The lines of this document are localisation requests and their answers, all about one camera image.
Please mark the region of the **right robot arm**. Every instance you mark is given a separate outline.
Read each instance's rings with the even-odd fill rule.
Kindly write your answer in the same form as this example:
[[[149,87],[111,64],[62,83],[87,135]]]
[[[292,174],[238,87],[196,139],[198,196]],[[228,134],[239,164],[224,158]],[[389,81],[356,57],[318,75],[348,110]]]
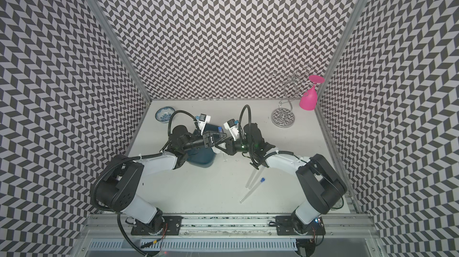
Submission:
[[[257,187],[256,177],[266,168],[273,168],[296,177],[306,200],[291,214],[285,223],[276,222],[278,228],[290,228],[295,234],[307,235],[317,232],[320,216],[329,213],[339,201],[344,200],[347,187],[327,161],[320,154],[300,157],[291,151],[283,151],[267,143],[256,123],[241,128],[239,122],[230,120],[224,128],[231,134],[216,144],[216,148],[228,154],[247,154],[254,168],[248,180],[250,189]]]

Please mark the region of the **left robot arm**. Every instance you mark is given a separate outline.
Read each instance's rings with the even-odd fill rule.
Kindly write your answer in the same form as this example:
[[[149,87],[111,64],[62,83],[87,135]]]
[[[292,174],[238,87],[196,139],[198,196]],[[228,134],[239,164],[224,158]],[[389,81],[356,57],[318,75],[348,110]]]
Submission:
[[[124,214],[134,219],[135,228],[147,235],[159,235],[165,229],[162,211],[142,196],[147,178],[179,169],[191,151],[209,149],[227,138],[222,129],[188,131],[178,125],[170,130],[161,152],[127,157],[115,156],[102,170],[90,190],[91,204],[101,211]]]

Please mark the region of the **teal plastic tray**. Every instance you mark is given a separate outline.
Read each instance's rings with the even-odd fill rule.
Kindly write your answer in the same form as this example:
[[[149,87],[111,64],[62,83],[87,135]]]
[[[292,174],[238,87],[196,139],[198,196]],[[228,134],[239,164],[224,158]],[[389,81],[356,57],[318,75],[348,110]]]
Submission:
[[[204,133],[209,131],[219,133],[224,132],[221,126],[206,124],[204,128]],[[214,153],[212,148],[191,149],[188,151],[187,161],[194,166],[208,168],[213,164],[215,157],[216,154]]]

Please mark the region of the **blue white ceramic bowl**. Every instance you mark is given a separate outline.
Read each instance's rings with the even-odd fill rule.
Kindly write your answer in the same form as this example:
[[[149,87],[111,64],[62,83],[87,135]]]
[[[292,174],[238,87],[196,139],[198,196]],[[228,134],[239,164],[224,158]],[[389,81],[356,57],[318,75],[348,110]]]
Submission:
[[[170,106],[162,107],[155,113],[155,119],[159,123],[168,123],[171,119],[171,116],[175,113],[175,109]]]

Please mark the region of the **pink plastic wine glass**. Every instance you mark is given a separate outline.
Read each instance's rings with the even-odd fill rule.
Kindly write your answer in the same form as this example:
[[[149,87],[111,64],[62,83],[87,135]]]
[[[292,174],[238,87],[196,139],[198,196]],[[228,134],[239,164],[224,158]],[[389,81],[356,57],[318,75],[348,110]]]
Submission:
[[[318,75],[310,75],[308,80],[312,83],[312,87],[308,89],[300,100],[300,108],[306,111],[313,111],[317,105],[318,95],[316,87],[325,82],[325,79]]]

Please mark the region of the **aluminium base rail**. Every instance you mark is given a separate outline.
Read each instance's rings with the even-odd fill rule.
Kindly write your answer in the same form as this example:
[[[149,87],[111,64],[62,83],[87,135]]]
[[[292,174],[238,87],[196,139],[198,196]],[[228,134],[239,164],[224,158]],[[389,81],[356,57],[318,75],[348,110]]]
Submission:
[[[312,256],[383,257],[386,252],[365,214],[328,214],[297,234],[288,215],[166,215],[166,235],[149,235],[132,220],[90,215],[71,251],[73,257]]]

